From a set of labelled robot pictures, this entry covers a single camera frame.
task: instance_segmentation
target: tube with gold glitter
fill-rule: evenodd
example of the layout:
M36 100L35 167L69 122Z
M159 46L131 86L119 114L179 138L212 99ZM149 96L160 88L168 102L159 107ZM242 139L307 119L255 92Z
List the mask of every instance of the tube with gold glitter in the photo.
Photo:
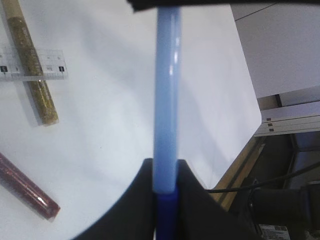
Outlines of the tube with gold glitter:
M26 76L39 76L38 81L28 81L38 114L45 125L58 123L58 114L46 81L41 79L43 70L32 42L18 0L2 0L8 27Z

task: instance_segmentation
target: tube with red glitter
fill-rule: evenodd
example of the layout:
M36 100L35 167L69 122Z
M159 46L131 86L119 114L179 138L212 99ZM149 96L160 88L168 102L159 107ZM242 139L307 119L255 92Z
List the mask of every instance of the tube with red glitter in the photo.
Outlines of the tube with red glitter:
M0 153L0 184L42 217L55 218L58 204Z

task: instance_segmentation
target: transparent ruler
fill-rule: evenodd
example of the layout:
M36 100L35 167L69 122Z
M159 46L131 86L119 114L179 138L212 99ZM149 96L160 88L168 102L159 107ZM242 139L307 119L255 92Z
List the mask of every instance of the transparent ruler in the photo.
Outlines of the transparent ruler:
M68 78L61 50L36 49L43 76L25 76L17 49L0 47L0 82L64 80Z

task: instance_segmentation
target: blue tube end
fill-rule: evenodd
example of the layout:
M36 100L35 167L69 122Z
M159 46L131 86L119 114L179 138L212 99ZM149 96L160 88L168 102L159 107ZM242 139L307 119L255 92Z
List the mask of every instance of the blue tube end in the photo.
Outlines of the blue tube end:
M175 240L179 208L178 188L173 193L156 195L156 240Z

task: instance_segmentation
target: light blue tube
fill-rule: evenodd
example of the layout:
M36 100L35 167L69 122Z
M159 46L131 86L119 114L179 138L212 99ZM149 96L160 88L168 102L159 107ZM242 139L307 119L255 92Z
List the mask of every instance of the light blue tube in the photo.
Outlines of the light blue tube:
M177 179L177 101L180 78L179 7L159 7L155 63L153 191L171 194Z

